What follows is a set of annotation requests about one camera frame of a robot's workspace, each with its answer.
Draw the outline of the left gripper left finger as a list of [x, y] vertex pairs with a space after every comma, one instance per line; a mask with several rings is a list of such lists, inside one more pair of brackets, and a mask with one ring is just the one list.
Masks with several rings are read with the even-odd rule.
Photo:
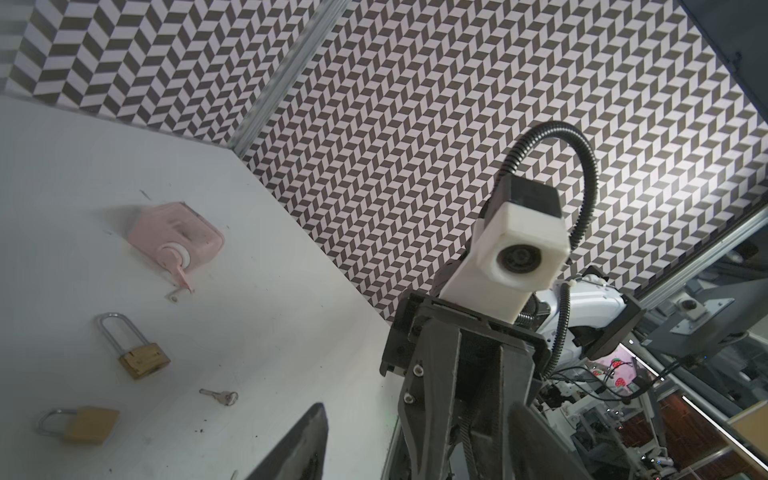
[[321, 480], [328, 441], [322, 403], [313, 404], [249, 474], [248, 480]]

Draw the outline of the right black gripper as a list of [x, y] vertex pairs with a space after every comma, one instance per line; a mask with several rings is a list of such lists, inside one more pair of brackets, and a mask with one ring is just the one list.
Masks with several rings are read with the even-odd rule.
[[550, 357], [537, 333], [405, 292], [380, 364], [403, 378], [398, 448], [408, 462], [392, 475], [444, 479], [462, 444], [471, 478], [515, 478], [510, 414], [530, 404]]

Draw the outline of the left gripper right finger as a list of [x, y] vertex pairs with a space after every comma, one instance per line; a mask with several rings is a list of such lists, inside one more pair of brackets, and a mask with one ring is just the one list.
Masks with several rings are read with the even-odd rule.
[[591, 479], [582, 462], [533, 409], [516, 403], [508, 416], [511, 470], [515, 479]]

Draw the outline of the long shackle brass padlock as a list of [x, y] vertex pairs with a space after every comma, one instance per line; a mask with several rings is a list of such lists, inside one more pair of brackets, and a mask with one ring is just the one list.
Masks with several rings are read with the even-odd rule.
[[[121, 322], [140, 344], [133, 349], [123, 348], [106, 325], [107, 321], [112, 320]], [[108, 312], [98, 316], [95, 322], [110, 345], [118, 352], [118, 362], [133, 380], [148, 377], [171, 364], [171, 359], [163, 349], [157, 343], [150, 342], [127, 316], [118, 312]]]

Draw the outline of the small brass padlock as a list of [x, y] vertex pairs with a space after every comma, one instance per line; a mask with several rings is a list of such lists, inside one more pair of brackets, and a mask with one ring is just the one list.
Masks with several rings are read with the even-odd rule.
[[105, 408], [57, 408], [42, 415], [35, 430], [41, 436], [68, 443], [102, 445], [112, 433], [119, 416], [119, 411]]

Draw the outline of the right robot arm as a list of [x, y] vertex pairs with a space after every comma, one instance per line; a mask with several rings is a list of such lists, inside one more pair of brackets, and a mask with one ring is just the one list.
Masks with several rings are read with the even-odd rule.
[[[557, 190], [520, 176], [547, 139], [571, 147], [583, 199], [567, 227]], [[597, 204], [598, 162], [562, 121], [523, 133], [506, 154], [461, 256], [428, 292], [404, 292], [380, 371], [403, 384], [388, 479], [445, 479], [456, 448], [473, 479], [584, 479], [588, 473], [534, 401], [556, 372], [615, 350], [642, 310], [596, 270], [560, 273]]]

